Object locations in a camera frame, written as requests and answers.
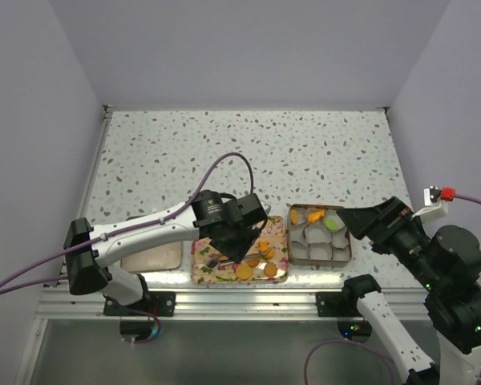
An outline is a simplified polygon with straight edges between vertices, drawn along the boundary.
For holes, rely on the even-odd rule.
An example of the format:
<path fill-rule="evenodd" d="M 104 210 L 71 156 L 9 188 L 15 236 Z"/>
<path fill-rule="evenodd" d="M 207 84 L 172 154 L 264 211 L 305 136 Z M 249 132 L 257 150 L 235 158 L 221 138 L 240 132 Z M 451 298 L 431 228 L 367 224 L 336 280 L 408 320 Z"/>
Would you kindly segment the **metal tongs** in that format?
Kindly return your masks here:
<path fill-rule="evenodd" d="M 266 251 L 257 252 L 257 253 L 247 253 L 243 257 L 235 257 L 233 259 L 231 259 L 230 257 L 226 257 L 222 254 L 218 254 L 216 256 L 210 257 L 205 262 L 205 266 L 207 268 L 213 269 L 213 268 L 216 268 L 219 265 L 224 265 L 224 264 L 226 264 L 226 265 L 227 264 L 240 264 L 241 262 L 250 261 L 252 259 L 267 257 L 270 252 L 271 252 L 271 249 L 268 249 Z"/>

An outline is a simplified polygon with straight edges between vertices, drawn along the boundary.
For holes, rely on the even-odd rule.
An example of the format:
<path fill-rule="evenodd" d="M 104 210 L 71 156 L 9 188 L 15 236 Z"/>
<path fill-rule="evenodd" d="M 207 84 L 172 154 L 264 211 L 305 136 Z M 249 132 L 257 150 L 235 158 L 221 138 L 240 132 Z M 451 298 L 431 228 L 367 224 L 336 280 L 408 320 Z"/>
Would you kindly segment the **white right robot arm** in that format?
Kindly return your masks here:
<path fill-rule="evenodd" d="M 436 330 L 435 363 L 411 338 L 370 274 L 345 281 L 341 304 L 360 314 L 382 341 L 404 384 L 481 384 L 481 249 L 465 228 L 444 225 L 433 237 L 397 197 L 368 208 L 339 209 L 350 234 L 370 239 L 372 250 L 395 256 L 427 291 L 424 305 Z"/>

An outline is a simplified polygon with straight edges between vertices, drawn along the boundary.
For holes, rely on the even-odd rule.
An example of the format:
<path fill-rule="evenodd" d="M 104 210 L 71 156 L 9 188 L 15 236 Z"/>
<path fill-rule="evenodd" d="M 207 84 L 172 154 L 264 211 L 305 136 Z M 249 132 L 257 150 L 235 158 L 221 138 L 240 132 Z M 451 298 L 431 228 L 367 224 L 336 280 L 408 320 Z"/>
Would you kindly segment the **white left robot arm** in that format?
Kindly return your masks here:
<path fill-rule="evenodd" d="M 204 190 L 165 211 L 109 225 L 71 222 L 64 242 L 69 291 L 101 293 L 130 313 L 145 313 L 151 296 L 144 278 L 120 261 L 166 244 L 208 239 L 220 254 L 241 262 L 267 224 L 271 207 L 255 193 L 235 198 Z"/>

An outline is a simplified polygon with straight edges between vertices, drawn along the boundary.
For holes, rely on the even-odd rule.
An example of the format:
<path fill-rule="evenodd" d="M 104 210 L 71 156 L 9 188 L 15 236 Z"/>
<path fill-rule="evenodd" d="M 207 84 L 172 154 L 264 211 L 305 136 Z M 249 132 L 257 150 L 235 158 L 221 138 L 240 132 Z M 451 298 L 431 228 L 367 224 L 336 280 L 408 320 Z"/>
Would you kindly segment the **green round cookie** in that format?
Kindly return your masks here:
<path fill-rule="evenodd" d="M 336 233 L 339 230 L 338 222 L 335 219 L 333 219 L 332 217 L 326 217 L 324 219 L 324 226 L 331 233 Z"/>

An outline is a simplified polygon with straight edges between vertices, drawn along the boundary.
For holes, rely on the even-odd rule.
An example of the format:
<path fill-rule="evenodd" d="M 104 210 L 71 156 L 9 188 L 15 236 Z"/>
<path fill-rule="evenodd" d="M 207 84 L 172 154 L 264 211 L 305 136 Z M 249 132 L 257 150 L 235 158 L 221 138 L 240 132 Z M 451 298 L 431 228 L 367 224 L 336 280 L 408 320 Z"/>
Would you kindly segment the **plain round orange cookie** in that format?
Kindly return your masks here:
<path fill-rule="evenodd" d="M 278 268 L 272 262 L 267 262 L 264 267 L 264 273 L 267 277 L 273 278 L 277 275 Z"/>

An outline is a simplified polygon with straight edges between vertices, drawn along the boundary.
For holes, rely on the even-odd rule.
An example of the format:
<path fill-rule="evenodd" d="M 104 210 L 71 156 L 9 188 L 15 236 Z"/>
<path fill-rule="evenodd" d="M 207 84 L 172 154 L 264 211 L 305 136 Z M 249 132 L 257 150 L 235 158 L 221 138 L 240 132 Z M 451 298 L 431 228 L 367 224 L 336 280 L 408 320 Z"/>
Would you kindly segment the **floral yellow tray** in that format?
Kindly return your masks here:
<path fill-rule="evenodd" d="M 272 259 L 261 258 L 261 264 L 257 268 L 252 268 L 252 277 L 246 281 L 242 281 L 236 276 L 236 268 L 239 264 L 224 264 L 213 269 L 207 268 L 205 262 L 210 257 L 221 253 L 210 246 L 207 238 L 194 241 L 192 243 L 192 281 L 203 285 L 285 281 L 289 275 L 289 259 L 286 231 L 282 217 L 269 218 L 268 224 L 248 253 L 257 253 L 258 244 L 261 241 L 268 242 L 271 245 L 274 256 Z M 264 273 L 264 267 L 267 262 L 274 263 L 278 268 L 277 275 L 273 278 L 267 277 Z"/>

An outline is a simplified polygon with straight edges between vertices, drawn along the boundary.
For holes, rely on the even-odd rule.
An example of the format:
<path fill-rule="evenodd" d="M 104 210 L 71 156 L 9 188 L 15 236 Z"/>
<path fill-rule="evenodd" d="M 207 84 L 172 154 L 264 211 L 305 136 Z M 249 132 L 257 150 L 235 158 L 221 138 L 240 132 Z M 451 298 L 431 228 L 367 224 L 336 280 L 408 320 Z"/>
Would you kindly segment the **cookie tin with paper cups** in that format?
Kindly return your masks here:
<path fill-rule="evenodd" d="M 299 222 L 291 224 L 290 211 L 297 210 Z M 306 221 L 306 214 L 313 209 L 324 209 L 325 217 L 313 224 Z M 293 204 L 288 211 L 287 245 L 290 263 L 300 266 L 342 268 L 353 260 L 351 237 L 338 216 L 341 206 Z M 339 230 L 331 233 L 324 226 L 324 219 L 332 217 Z"/>

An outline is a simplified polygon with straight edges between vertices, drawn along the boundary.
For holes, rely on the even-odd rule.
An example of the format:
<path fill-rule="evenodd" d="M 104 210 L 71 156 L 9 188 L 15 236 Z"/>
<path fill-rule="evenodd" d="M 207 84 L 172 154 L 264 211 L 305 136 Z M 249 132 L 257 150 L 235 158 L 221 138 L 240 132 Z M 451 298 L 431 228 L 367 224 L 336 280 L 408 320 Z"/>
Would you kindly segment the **gold tin lid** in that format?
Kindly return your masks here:
<path fill-rule="evenodd" d="M 121 260 L 123 270 L 133 274 L 173 270 L 181 265 L 183 243 L 174 242 L 132 254 Z"/>

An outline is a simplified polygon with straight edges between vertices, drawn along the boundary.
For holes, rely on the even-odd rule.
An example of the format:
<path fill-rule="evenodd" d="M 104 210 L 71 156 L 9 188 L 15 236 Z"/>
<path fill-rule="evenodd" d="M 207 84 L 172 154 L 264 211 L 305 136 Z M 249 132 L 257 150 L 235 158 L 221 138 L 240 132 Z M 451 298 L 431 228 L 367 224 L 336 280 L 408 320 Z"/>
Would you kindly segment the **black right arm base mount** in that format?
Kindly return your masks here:
<path fill-rule="evenodd" d="M 372 326 L 358 311 L 358 299 L 381 287 L 370 274 L 349 278 L 339 291 L 319 291 L 315 294 L 317 316 L 335 318 L 340 335 L 355 342 L 366 342 Z"/>

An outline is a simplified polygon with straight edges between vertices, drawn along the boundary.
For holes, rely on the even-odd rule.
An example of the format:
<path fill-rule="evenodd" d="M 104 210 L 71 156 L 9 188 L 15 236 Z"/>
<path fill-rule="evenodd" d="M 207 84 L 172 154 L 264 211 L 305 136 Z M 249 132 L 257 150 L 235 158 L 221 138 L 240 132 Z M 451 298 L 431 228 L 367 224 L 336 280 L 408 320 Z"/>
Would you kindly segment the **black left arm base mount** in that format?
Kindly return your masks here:
<path fill-rule="evenodd" d="M 115 298 L 104 295 L 104 314 L 106 316 L 147 318 L 146 321 L 121 321 L 119 332 L 122 339 L 131 345 L 143 344 L 155 340 L 161 332 L 159 316 L 172 317 L 176 306 L 176 293 L 174 291 L 150 291 L 146 280 L 141 274 L 136 277 L 140 280 L 141 299 L 131 305 L 122 305 Z"/>

